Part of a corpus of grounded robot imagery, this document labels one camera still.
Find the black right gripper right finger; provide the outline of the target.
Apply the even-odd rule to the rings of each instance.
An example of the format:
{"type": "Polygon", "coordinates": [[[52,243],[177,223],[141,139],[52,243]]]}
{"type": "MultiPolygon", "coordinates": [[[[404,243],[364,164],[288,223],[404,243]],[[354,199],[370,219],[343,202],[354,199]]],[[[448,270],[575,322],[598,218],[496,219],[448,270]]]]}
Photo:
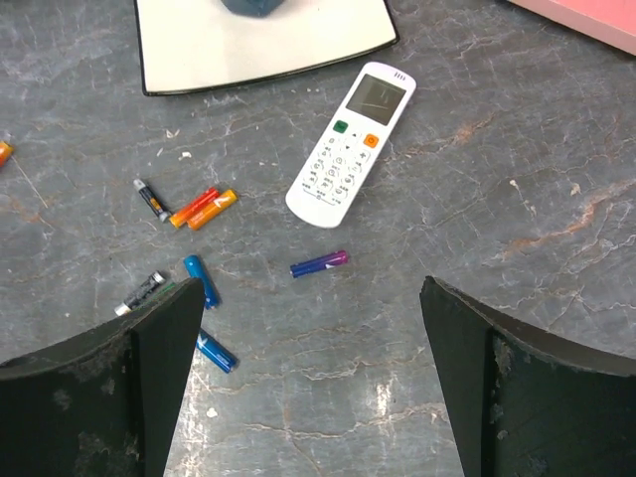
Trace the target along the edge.
{"type": "Polygon", "coordinates": [[[419,298],[464,475],[634,475],[634,360],[432,276],[419,298]]]}

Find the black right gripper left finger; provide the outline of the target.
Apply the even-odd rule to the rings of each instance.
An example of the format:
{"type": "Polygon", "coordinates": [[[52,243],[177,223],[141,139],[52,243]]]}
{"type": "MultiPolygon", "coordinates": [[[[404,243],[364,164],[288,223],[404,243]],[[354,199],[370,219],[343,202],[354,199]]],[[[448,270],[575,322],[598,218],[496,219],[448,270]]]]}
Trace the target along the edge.
{"type": "Polygon", "coordinates": [[[161,476],[204,311],[188,278],[126,315],[1,365],[4,476],[161,476]]]}

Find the white remote control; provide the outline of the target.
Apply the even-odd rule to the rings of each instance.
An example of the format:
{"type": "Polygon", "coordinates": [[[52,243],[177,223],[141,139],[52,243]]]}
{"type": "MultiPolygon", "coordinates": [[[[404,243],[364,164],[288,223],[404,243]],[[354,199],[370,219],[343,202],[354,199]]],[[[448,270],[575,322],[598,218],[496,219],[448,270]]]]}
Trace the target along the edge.
{"type": "Polygon", "coordinates": [[[362,67],[286,193],[294,216],[321,229],[342,223],[415,89],[392,66],[362,67]]]}

